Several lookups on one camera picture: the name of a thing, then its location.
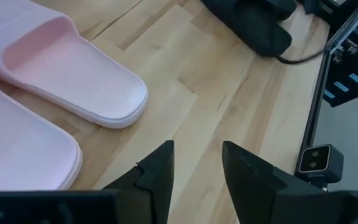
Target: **black cable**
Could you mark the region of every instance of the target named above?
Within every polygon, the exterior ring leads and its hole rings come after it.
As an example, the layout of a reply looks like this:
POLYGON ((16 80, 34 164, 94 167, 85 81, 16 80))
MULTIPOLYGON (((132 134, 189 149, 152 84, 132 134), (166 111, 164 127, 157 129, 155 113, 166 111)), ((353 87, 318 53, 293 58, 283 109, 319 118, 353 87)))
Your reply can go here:
MULTIPOLYGON (((276 16, 273 15, 270 17, 271 18, 271 27, 270 27, 270 47, 272 49, 272 51, 274 50, 275 48, 275 44, 274 44, 274 25, 276 23, 275 19, 276 16)), ((283 58, 281 57, 280 55, 276 55, 274 56, 279 62, 283 63, 283 64, 286 64, 286 65, 299 65, 301 63, 305 63, 305 62, 308 62, 310 60, 313 60, 315 59, 316 57, 319 57, 321 54, 323 54, 326 50, 328 49, 328 46, 326 45, 324 47, 324 49, 312 54, 312 55, 309 55, 305 58, 302 58, 302 59, 298 59, 298 60, 289 60, 289 59, 286 59, 286 58, 283 58)))

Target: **camera lens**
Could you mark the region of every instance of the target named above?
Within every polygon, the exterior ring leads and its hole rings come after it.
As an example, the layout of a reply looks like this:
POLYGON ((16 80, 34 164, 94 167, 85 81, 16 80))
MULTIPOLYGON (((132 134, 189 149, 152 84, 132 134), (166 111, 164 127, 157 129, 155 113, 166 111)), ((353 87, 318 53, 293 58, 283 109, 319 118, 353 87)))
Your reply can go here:
POLYGON ((316 162, 311 162, 311 163, 309 163, 309 166, 311 168, 315 168, 317 166, 317 163, 316 162))

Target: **metal frame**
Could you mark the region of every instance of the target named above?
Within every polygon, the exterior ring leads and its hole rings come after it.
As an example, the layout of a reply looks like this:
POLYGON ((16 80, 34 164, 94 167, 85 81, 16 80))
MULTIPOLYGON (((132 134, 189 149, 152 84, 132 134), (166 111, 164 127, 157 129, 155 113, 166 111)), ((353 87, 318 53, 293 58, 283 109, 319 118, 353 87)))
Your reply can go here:
MULTIPOLYGON (((298 0, 299 3, 303 4, 305 0, 298 0)), ((328 44, 333 45, 330 47, 330 51, 324 53, 323 59, 321 62, 321 67, 316 83, 316 88, 314 90, 313 100, 309 112, 309 117, 306 123, 305 133, 303 136, 300 153, 298 155, 297 167, 299 166, 301 155, 305 149, 313 146, 314 134, 316 132, 316 127, 318 123, 318 116, 321 107, 321 101, 323 100, 324 89, 328 77, 329 66, 331 63, 332 53, 336 45, 340 45, 342 39, 346 39, 350 32, 347 34, 338 35, 344 29, 348 30, 348 27, 345 27, 353 17, 356 17, 358 10, 358 0, 347 0, 342 5, 338 5, 336 2, 331 0, 320 0, 318 11, 315 13, 317 16, 325 20, 330 25, 329 38, 331 39, 328 44)), ((355 23, 351 24, 353 29, 358 25, 355 23)))
MULTIPOLYGON (((358 48, 358 28, 352 33, 349 39, 356 44, 358 48)), ((343 103, 358 98, 358 82, 349 78, 350 74, 358 77, 358 53, 352 55, 345 52, 340 55, 340 62, 336 63, 337 54, 333 54, 333 62, 329 69, 328 79, 325 89, 332 93, 335 97, 330 98, 328 95, 323 96, 323 100, 327 101, 331 107, 339 106, 343 103), (340 90, 335 83, 341 83, 350 88, 351 91, 344 92, 340 90)))

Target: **slide sandal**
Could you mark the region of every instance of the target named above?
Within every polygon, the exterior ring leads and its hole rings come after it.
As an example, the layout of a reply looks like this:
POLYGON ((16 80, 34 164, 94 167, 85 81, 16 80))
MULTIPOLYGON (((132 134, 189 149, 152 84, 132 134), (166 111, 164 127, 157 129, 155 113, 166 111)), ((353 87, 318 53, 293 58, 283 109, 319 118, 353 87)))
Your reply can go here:
POLYGON ((73 137, 0 90, 0 191, 68 189, 81 165, 73 137))
POLYGON ((0 0, 0 80, 108 128, 135 122, 148 95, 137 75, 82 38, 68 16, 28 0, 0 0))

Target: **black plastic part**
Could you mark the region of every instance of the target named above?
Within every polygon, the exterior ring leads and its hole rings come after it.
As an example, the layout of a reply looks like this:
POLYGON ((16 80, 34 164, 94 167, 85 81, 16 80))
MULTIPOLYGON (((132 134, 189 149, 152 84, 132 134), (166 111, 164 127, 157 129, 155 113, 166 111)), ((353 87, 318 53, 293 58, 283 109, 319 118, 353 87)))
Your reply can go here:
POLYGON ((148 190, 152 194, 155 223, 168 222, 174 176, 173 141, 166 141, 153 153, 138 163, 143 176, 136 187, 148 190))
POLYGON ((330 144, 306 149, 302 152, 300 159, 295 175, 304 181, 312 184, 324 182, 331 184, 342 179, 344 156, 330 144), (315 162, 315 167, 310 167, 312 162, 315 162))
POLYGON ((288 19, 296 9, 294 0, 260 0, 259 3, 277 21, 288 19))
POLYGON ((245 44, 261 56, 281 55, 291 45, 291 35, 278 24, 272 23, 269 13, 257 2, 243 0, 202 0, 202 2, 245 44), (270 42, 272 32, 274 43, 270 42))
POLYGON ((226 183, 241 223, 270 223, 280 191, 324 193, 232 142, 223 142, 222 158, 226 183))
POLYGON ((324 192, 232 142, 223 167, 241 224, 358 223, 358 192, 324 192))
POLYGON ((304 1, 305 13, 316 14, 319 8, 319 1, 317 0, 305 0, 304 1))
POLYGON ((173 160, 167 141, 102 190, 0 192, 0 224, 167 223, 173 160))

